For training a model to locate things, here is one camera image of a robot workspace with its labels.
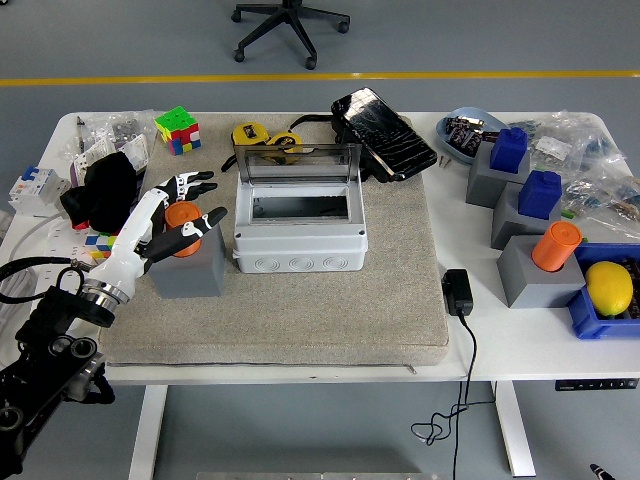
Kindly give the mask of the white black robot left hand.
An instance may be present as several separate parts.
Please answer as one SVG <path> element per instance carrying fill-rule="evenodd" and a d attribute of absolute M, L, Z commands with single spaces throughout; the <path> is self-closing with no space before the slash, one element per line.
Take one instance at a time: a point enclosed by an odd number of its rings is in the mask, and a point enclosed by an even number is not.
<path fill-rule="evenodd" d="M 217 207 L 169 229 L 164 228 L 165 211 L 216 189 L 213 177 L 212 171 L 181 173 L 144 193 L 117 235 L 111 256 L 85 278 L 81 295 L 112 297 L 125 304 L 134 296 L 136 280 L 152 264 L 201 240 L 226 216 L 226 208 Z"/>

